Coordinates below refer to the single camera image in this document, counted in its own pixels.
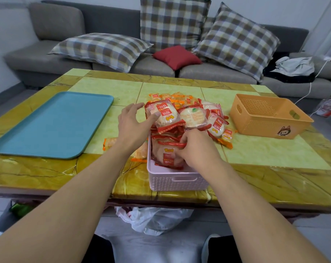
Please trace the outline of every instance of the white cable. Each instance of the white cable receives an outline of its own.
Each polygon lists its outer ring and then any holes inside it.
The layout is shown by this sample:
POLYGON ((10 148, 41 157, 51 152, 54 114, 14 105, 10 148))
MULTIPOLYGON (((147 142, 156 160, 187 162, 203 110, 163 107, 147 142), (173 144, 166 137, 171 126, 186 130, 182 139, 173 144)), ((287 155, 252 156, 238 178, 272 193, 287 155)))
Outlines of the white cable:
MULTIPOLYGON (((325 65, 327 64, 327 62, 329 62, 330 60, 326 60, 324 65, 321 67, 319 73, 315 76, 315 78, 317 78, 318 75, 320 75, 321 71, 324 69, 325 65)), ((312 91, 312 82, 310 82, 310 86, 309 86, 309 92, 307 95, 305 95, 304 97, 301 97, 298 101, 296 101, 294 104, 297 104, 299 101, 303 100, 305 97, 309 96, 310 92, 312 91)))
MULTIPOLYGON (((329 97, 329 98, 327 98, 327 99, 324 99, 325 101, 323 102, 323 104, 324 104, 326 101, 328 101, 329 99, 331 99, 331 97, 329 97)), ((312 117, 313 114, 315 114, 316 112, 318 112, 318 111, 322 108, 323 104, 321 104, 320 107, 319 107, 315 112, 313 112, 311 115, 309 115, 309 117, 312 117)))

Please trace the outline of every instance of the pink plastic basket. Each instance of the pink plastic basket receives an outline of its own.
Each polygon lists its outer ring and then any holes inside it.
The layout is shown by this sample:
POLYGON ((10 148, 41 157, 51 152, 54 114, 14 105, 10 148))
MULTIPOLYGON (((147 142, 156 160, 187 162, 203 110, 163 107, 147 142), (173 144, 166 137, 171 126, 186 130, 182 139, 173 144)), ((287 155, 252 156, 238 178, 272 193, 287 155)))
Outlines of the pink plastic basket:
POLYGON ((184 169, 179 172, 154 164, 151 159, 151 134, 148 142, 147 171, 150 180, 150 188, 153 191, 183 191, 183 190, 205 190, 207 181, 186 163, 184 169))

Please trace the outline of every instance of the left hand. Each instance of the left hand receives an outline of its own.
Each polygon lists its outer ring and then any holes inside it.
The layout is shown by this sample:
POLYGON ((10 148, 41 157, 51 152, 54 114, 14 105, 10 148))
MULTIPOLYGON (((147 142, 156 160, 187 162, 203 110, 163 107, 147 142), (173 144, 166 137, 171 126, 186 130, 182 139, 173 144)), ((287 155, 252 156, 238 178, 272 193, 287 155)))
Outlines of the left hand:
POLYGON ((146 121, 139 123, 136 120, 136 113, 143 106, 143 102, 132 103, 125 107, 118 116, 119 135, 116 145, 119 144, 123 150, 126 150, 128 155, 131 155, 146 141, 152 125, 160 116, 160 112, 157 112, 147 118, 146 121))

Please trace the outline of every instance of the yellow marble tabletop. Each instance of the yellow marble tabletop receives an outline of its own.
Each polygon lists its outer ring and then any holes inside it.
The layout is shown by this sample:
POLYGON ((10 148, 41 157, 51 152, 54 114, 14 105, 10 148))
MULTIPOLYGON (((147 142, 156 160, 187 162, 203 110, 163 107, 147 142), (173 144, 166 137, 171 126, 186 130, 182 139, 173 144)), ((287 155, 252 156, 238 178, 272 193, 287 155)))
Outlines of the yellow marble tabletop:
MULTIPOLYGON (((263 85, 72 69, 0 117, 0 137, 56 93, 67 90, 114 97, 86 150, 68 160, 0 155, 0 191, 50 194, 58 190, 103 153, 105 138, 118 136, 121 110, 133 102, 146 102, 149 93, 180 91, 220 103, 226 114, 237 93, 277 97, 263 85)), ((142 109, 137 119, 145 120, 142 109)), ((315 128, 309 127, 293 140, 235 134, 233 147, 229 150, 217 144, 222 158, 276 207, 331 210, 331 142, 315 128)), ((202 191, 151 191, 146 164, 131 161, 122 170, 111 200, 218 206, 210 187, 202 191)))

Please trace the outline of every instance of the raccoon sticker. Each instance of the raccoon sticker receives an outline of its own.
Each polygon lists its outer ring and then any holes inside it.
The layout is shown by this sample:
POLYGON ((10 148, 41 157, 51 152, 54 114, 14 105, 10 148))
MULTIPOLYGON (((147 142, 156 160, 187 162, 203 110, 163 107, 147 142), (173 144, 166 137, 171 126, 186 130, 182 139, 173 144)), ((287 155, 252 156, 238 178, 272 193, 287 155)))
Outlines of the raccoon sticker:
POLYGON ((278 136, 287 136, 291 133, 290 126, 282 127, 281 130, 277 133, 278 136))

